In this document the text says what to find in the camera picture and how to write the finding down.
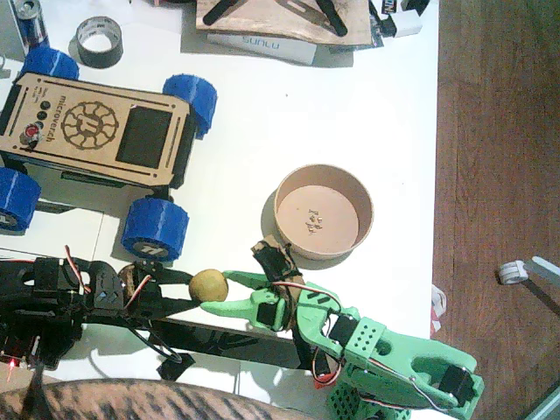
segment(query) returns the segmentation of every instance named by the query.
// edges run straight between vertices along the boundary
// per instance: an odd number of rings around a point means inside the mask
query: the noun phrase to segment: blue tire
[[[76,60],[48,46],[33,48],[25,56],[21,74],[44,74],[77,81],[80,70]]]
[[[189,216],[165,199],[137,199],[126,218],[121,244],[135,256],[156,261],[179,258]]]
[[[25,231],[32,221],[41,187],[13,169],[0,168],[0,228]]]
[[[165,81],[163,92],[191,104],[199,126],[196,138],[201,139],[212,127],[218,101],[218,93],[214,86],[197,76],[176,74]]]

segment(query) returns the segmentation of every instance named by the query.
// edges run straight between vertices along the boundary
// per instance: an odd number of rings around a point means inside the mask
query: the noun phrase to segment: gray tape
[[[110,41],[111,47],[105,51],[88,50],[84,46],[84,42],[94,35],[105,35]],[[95,16],[84,20],[76,29],[76,41],[81,60],[90,67],[111,67],[123,56],[121,27],[110,17]]]

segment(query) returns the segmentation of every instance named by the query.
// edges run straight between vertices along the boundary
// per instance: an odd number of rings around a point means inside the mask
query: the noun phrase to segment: white box
[[[298,39],[261,37],[258,35],[209,33],[208,41],[307,65],[313,62],[317,51],[316,45]]]

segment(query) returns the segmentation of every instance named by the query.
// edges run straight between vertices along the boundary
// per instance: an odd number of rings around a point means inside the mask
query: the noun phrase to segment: small round fruit
[[[189,293],[200,302],[223,302],[228,297],[228,281],[217,269],[205,269],[191,279]]]

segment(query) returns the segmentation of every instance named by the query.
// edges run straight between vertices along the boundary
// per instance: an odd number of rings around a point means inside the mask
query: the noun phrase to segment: white plug
[[[383,21],[385,26],[385,36],[395,38],[415,35],[422,30],[422,20],[418,16],[416,10],[405,10],[397,13],[391,13],[386,20]]]

